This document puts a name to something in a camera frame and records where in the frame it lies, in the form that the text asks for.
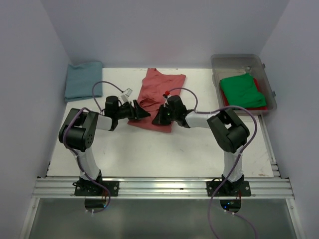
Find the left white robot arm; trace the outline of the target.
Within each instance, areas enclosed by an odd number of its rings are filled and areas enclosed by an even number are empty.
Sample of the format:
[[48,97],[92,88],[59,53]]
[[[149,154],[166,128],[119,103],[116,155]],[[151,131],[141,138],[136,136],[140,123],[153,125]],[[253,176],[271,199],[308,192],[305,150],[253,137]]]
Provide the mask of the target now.
[[114,131],[121,119],[142,120],[151,116],[136,100],[122,103],[116,96],[106,97],[102,114],[87,108],[72,108],[59,131],[58,139],[75,156],[80,176],[75,196],[117,196],[118,181],[103,180],[101,169],[94,159],[92,144],[96,130]]

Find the clear plastic bin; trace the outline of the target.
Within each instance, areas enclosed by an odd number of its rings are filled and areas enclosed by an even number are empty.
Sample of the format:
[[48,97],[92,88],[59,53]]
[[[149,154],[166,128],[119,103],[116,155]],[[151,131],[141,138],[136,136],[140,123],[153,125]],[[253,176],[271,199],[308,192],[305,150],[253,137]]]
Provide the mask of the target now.
[[275,93],[271,89],[268,81],[265,72],[265,65],[257,55],[214,54],[211,56],[210,60],[212,65],[212,81],[216,89],[218,104],[220,107],[224,107],[221,103],[220,81],[223,78],[249,73],[257,79],[261,87],[261,92],[266,97],[268,106],[268,110],[250,112],[257,116],[265,116],[277,109]]

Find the salmon pink t shirt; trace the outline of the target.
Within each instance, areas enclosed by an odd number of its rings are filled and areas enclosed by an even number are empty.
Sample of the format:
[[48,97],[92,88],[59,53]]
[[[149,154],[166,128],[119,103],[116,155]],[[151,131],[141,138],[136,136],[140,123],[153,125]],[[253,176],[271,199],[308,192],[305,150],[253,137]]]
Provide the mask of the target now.
[[183,87],[185,80],[186,76],[184,74],[166,75],[156,68],[148,68],[146,76],[142,80],[137,101],[151,116],[142,120],[129,120],[128,125],[147,130],[171,133],[171,124],[166,126],[153,125],[152,120],[157,115],[160,105],[165,102],[163,94],[168,90],[178,88],[175,93],[179,95],[181,92],[179,88]]

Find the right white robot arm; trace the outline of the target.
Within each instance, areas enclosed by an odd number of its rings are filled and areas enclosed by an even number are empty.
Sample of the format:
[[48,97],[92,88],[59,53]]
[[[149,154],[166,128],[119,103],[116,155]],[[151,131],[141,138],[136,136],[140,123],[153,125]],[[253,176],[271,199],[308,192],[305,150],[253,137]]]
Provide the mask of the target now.
[[240,152],[247,143],[250,132],[232,109],[226,108],[207,114],[199,113],[187,109],[180,96],[169,96],[166,102],[160,105],[152,124],[167,126],[173,121],[184,128],[199,127],[211,130],[218,146],[223,150],[224,171],[221,179],[206,181],[209,197],[252,195],[249,182],[244,179]]

